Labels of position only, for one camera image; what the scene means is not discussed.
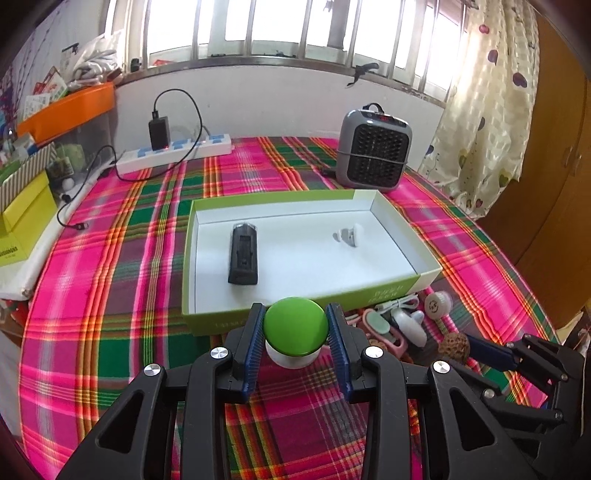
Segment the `brown walnut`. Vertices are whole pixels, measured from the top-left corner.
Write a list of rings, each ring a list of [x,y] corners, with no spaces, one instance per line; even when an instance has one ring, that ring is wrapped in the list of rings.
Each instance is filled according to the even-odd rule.
[[[377,341],[377,339],[369,339],[369,343],[370,343],[370,346],[377,346],[377,347],[381,348],[384,351],[388,351],[389,350],[388,349],[388,346],[385,343],[383,343],[381,341]]]
[[[466,364],[470,357],[468,336],[460,332],[448,333],[438,345],[438,353],[458,363]]]

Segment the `white grey handheld device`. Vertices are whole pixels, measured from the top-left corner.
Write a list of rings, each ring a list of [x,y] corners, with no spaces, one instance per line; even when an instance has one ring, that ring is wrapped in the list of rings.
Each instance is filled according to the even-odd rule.
[[[408,342],[424,348],[427,344],[427,333],[423,328],[425,314],[421,310],[408,312],[404,309],[395,309],[391,313],[394,327],[403,334]]]

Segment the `green cap white stand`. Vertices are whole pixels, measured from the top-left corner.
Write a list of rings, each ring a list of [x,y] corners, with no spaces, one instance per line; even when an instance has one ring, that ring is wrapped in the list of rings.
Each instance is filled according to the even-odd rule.
[[[303,369],[314,363],[328,333],[324,309],[310,299],[284,298],[264,314],[266,352],[273,363],[286,369]]]

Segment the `black rectangular device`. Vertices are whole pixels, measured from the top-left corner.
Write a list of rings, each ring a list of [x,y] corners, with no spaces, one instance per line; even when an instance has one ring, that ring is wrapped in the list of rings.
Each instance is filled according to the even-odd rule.
[[[259,282],[257,232],[252,224],[236,224],[232,229],[228,282],[242,286],[253,286]]]

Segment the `pink green earphone case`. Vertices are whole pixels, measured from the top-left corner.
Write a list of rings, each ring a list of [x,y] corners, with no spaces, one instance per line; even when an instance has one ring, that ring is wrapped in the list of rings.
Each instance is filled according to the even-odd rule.
[[[401,359],[408,349],[408,342],[386,318],[374,309],[363,312],[361,328],[368,339],[377,339],[388,346],[388,351]]]

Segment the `white ball gadget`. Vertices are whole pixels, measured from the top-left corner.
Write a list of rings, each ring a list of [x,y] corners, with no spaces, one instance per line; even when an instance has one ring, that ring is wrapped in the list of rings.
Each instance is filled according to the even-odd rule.
[[[355,223],[351,227],[339,229],[332,234],[332,238],[339,243],[344,243],[352,248],[359,248],[363,242],[363,226]]]

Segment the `green white cardboard box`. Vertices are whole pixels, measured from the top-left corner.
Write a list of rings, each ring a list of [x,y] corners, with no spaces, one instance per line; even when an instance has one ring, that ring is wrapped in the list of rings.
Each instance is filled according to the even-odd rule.
[[[257,232],[259,282],[228,282],[231,233]],[[359,248],[332,234],[363,226]],[[310,190],[195,200],[182,271],[184,321],[195,336],[245,323],[252,304],[287,297],[335,302],[351,311],[425,290],[442,271],[427,243],[377,190]]]

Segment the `cream patterned curtain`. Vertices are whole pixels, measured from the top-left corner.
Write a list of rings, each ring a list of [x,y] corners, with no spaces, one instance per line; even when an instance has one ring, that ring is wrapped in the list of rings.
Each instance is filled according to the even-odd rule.
[[[527,1],[472,1],[459,73],[418,169],[472,219],[519,180],[538,90],[540,46]]]

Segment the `white blue power strip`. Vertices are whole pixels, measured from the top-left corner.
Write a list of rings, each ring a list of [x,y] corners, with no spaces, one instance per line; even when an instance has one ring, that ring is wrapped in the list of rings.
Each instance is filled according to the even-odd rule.
[[[184,160],[202,159],[212,156],[228,155],[232,151],[232,141],[228,134],[207,136],[197,145],[193,141],[176,140],[165,150],[152,151],[150,147],[125,152],[116,162],[121,175],[177,163]]]

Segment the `yellow shoe box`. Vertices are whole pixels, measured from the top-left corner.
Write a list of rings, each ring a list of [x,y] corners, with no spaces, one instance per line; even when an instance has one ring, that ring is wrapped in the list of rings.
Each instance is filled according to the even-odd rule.
[[[26,260],[56,211],[47,174],[42,171],[1,208],[1,266]]]

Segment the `grey black space heater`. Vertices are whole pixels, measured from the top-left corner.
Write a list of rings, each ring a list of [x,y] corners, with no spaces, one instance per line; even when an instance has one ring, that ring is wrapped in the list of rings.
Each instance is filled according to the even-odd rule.
[[[413,140],[410,125],[372,102],[342,121],[335,179],[353,189],[390,192],[400,183]]]

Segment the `black power adapter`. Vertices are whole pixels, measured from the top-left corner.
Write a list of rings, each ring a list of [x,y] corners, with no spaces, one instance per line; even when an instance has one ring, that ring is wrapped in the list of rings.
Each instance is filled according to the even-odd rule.
[[[152,111],[152,119],[148,122],[148,133],[152,151],[165,150],[170,145],[168,118],[160,116],[157,110]]]

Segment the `striped grey box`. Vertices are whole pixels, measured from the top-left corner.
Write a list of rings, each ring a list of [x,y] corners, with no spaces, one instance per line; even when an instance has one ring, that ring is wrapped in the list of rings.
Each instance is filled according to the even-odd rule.
[[[12,163],[17,168],[1,181],[1,210],[5,210],[18,194],[57,158],[55,143],[38,150],[23,163]]]

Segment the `orange storage bin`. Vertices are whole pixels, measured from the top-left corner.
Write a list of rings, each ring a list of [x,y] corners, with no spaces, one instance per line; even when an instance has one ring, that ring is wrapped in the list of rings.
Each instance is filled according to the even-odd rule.
[[[44,145],[115,107],[115,87],[111,82],[89,87],[50,104],[17,127],[22,137],[30,134]]]

